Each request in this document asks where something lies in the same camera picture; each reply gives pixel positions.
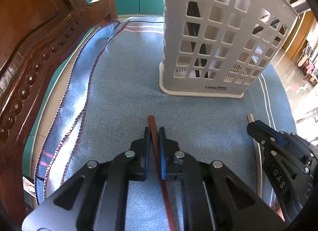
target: basket base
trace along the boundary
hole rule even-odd
[[[174,96],[198,96],[198,97],[219,97],[219,98],[235,98],[241,99],[244,93],[240,95],[236,94],[225,94],[225,93],[197,93],[197,92],[180,92],[180,91],[169,91],[163,87],[163,63],[159,65],[159,87],[163,93],[174,95]]]

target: pink cloth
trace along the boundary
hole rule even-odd
[[[306,74],[309,74],[314,69],[314,64],[309,64],[306,68],[307,68]]]

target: tiled floor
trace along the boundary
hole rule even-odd
[[[123,21],[126,18],[127,17],[121,17],[119,19],[120,21]],[[65,65],[62,73],[57,76],[58,81],[56,82],[45,106],[40,120],[39,128],[35,136],[31,164],[31,176],[34,176],[34,170],[39,151],[53,122],[55,113],[64,94],[74,60],[79,50],[80,49],[78,49],[77,52],[74,53],[74,55]],[[304,76],[299,68],[297,68],[286,55],[281,59],[282,55],[283,50],[281,50],[276,55],[276,57],[272,61],[272,64],[275,67],[287,92],[287,96],[292,109],[292,114],[295,121],[297,121],[299,119],[305,118],[307,116],[305,114],[308,111],[318,107],[318,87],[314,89],[311,84],[303,80]],[[297,131],[301,137],[312,140],[316,136],[318,136],[318,124],[314,125],[314,119],[305,120],[297,124]]]

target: shiny floor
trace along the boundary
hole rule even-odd
[[[314,88],[310,82],[304,80],[302,71],[283,50],[278,52],[271,63],[286,90],[297,134],[308,141],[314,140],[318,137],[318,85]]]

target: metal screw head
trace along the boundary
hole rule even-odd
[[[176,158],[183,158],[183,157],[184,157],[184,152],[182,152],[182,151],[177,151],[177,152],[175,153],[175,157],[176,157]]]
[[[214,168],[221,168],[223,166],[221,161],[213,161],[212,165]]]
[[[132,150],[128,150],[125,152],[125,156],[128,158],[134,157],[135,156],[135,152]]]
[[[87,167],[88,168],[95,168],[97,166],[97,162],[96,161],[94,161],[94,160],[92,160],[92,161],[89,161],[88,163],[87,163]]]

